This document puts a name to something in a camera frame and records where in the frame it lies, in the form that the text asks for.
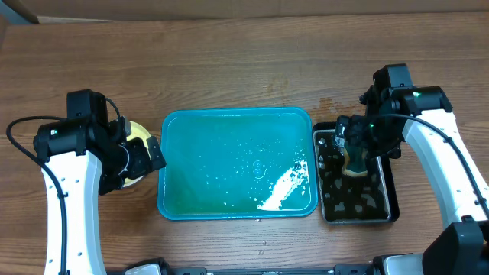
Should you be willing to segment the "yellow green sponge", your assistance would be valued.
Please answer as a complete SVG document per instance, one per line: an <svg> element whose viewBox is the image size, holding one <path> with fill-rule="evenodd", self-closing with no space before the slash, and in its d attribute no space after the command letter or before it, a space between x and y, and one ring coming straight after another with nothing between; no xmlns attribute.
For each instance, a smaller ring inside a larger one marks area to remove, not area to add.
<svg viewBox="0 0 489 275"><path fill-rule="evenodd" d="M368 174L366 166L367 151L362 147L345 147L342 149L344 164L342 174L350 177L364 177Z"/></svg>

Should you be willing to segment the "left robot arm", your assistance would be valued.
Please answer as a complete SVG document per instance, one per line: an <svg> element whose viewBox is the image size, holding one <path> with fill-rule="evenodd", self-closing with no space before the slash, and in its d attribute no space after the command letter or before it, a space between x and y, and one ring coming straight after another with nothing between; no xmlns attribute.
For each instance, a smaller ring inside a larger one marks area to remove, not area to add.
<svg viewBox="0 0 489 275"><path fill-rule="evenodd" d="M99 196L165 167L157 139L128 140L123 118L41 125L34 149L47 191L46 274L104 274Z"/></svg>

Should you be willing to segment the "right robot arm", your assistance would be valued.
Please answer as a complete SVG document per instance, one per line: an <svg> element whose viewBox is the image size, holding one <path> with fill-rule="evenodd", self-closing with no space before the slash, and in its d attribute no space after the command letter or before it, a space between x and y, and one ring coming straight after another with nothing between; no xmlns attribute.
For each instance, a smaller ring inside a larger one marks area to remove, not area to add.
<svg viewBox="0 0 489 275"><path fill-rule="evenodd" d="M401 142L415 152L442 214L443 232L419 254L374 259L379 274L486 274L488 185L459 134L452 105L438 86L405 86L360 97L364 116L340 116L333 144L362 147L369 157Z"/></svg>

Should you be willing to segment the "green rimmed plate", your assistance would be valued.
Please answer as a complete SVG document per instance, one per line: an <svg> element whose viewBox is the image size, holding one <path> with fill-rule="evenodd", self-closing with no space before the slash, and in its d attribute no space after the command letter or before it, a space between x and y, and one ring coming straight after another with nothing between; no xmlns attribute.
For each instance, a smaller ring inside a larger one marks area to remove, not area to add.
<svg viewBox="0 0 489 275"><path fill-rule="evenodd" d="M135 138L140 138L144 142L144 146L146 147L146 149L148 149L147 139L151 137L150 132L135 121L130 121L130 126L131 126L131 133L127 136L127 140L130 141ZM143 178L144 176L140 176L135 180L125 179L125 184L123 185L123 188L125 189L130 186L133 186L134 184L141 181Z"/></svg>

